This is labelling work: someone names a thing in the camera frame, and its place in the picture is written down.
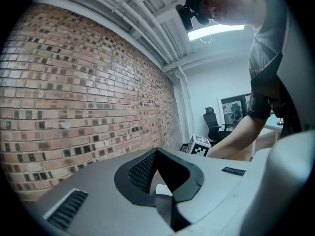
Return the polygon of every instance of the window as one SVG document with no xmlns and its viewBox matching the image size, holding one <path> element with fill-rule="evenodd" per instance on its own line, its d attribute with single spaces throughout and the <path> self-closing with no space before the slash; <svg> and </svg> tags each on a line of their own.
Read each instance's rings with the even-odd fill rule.
<svg viewBox="0 0 315 236">
<path fill-rule="evenodd" d="M 246 115 L 251 94 L 243 94 L 221 100 L 225 124 L 237 125 Z"/>
</svg>

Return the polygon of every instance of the office chair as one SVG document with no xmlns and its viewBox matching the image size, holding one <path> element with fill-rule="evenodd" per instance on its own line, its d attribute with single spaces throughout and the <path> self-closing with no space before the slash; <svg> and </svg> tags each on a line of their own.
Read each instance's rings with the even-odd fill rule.
<svg viewBox="0 0 315 236">
<path fill-rule="evenodd" d="M 241 107 L 238 104 L 233 104 L 231 107 L 231 111 L 234 112 L 235 121 L 237 121 L 239 118 L 241 118 Z"/>
<path fill-rule="evenodd" d="M 212 142 L 210 142 L 211 146 L 222 141 L 225 137 L 232 133 L 231 131 L 227 131 L 226 129 L 229 126 L 233 126 L 234 124 L 222 124 L 222 126 L 225 126 L 224 131 L 219 131 L 219 128 L 221 128 L 222 126 L 219 126 L 217 116 L 213 108 L 207 108 L 207 113 L 203 115 L 203 118 L 205 119 L 209 127 L 208 137 L 213 140 Z"/>
</svg>

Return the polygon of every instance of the brick wall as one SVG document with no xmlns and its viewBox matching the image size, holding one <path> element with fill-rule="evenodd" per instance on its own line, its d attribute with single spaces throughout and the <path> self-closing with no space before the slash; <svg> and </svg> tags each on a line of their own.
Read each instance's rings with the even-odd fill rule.
<svg viewBox="0 0 315 236">
<path fill-rule="evenodd" d="M 96 22 L 34 4 L 0 63 L 0 156 L 24 201 L 88 164 L 182 143 L 172 82 Z"/>
</svg>

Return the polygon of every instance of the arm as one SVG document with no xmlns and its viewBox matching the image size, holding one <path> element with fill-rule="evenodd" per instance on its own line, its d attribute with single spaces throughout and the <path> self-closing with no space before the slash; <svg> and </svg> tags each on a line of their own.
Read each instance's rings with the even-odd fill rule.
<svg viewBox="0 0 315 236">
<path fill-rule="evenodd" d="M 245 116 L 228 137 L 211 149 L 209 157 L 227 158 L 246 148 L 258 137 L 266 121 Z"/>
</svg>

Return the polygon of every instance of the black office chair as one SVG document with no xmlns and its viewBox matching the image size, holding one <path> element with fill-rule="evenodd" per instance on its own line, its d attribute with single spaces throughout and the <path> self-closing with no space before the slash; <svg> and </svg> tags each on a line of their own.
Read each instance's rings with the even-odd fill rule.
<svg viewBox="0 0 315 236">
<path fill-rule="evenodd" d="M 222 126 L 218 125 L 217 116 L 214 112 L 214 109 L 206 108 L 206 110 L 207 113 L 203 115 L 203 118 L 205 119 L 209 127 L 208 137 L 213 140 L 213 142 L 210 142 L 210 144 L 213 146 L 232 133 L 231 131 L 227 131 L 226 129 L 230 126 L 233 126 L 234 124 L 222 124 L 223 126 L 225 126 L 224 131 L 219 131 L 219 128 L 221 128 Z"/>
</svg>

